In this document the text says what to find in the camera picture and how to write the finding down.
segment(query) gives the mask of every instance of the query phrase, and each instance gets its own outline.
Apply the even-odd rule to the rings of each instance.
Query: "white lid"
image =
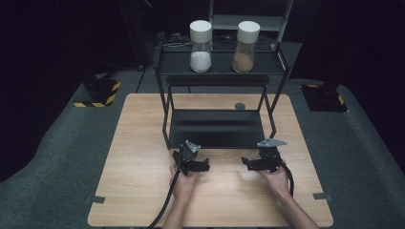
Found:
[[[238,40],[245,44],[253,44],[259,37],[260,25],[252,21],[243,21],[238,26]]]
[[[211,40],[212,26],[207,21],[193,21],[190,24],[190,38],[196,43],[206,43]]]

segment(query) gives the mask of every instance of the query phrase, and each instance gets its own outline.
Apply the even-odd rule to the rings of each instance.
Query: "gray floor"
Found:
[[[91,228],[87,223],[98,180],[125,96],[134,93],[142,72],[120,71],[112,106],[75,108],[68,103],[44,135],[32,162],[0,183],[0,228]],[[405,177],[351,92],[339,93],[349,113],[312,113],[300,84],[285,87],[334,218],[332,228],[403,228]],[[138,93],[157,93],[148,68]],[[246,92],[244,89],[191,89],[192,93]]]

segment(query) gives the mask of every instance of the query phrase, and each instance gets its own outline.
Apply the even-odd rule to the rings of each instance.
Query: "wooden tabletop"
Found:
[[[176,108],[184,109],[232,109],[239,102],[247,109],[255,109],[259,98],[259,94],[174,94]],[[265,135],[269,136],[266,106],[261,117]],[[327,201],[313,197],[323,190],[286,95],[280,96],[274,120],[277,126],[274,138],[288,142],[278,149],[294,177],[294,198],[319,226],[331,226],[333,218]],[[167,150],[164,142],[162,122],[159,94],[127,96],[96,190],[96,196],[105,201],[93,203],[88,217],[90,225],[148,226],[158,215],[169,190],[169,166],[174,162],[173,150]],[[211,167],[200,173],[184,226],[288,225],[266,182],[256,172],[247,170],[241,156],[260,158],[257,150],[199,150],[197,160],[208,157]],[[170,207],[171,202],[157,226],[162,226]]]

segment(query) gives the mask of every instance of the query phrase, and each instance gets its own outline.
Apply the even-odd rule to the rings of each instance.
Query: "hazard tape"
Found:
[[[111,90],[111,95],[107,98],[105,102],[94,102],[94,101],[74,101],[74,106],[78,108],[83,108],[83,107],[108,107],[111,106],[113,103],[114,99],[116,98],[117,91],[119,86],[121,85],[120,82],[117,82],[113,89]]]

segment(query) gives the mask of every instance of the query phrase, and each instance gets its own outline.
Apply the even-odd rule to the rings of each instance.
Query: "person's left hand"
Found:
[[[172,174],[172,177],[170,178],[170,185],[172,184],[173,177],[175,176],[177,168],[178,166],[176,163],[170,165],[170,172]],[[189,172],[188,176],[184,175],[183,173],[180,173],[176,181],[175,188],[173,190],[173,195],[175,196],[175,199],[187,202],[194,191],[198,176],[199,172]]]

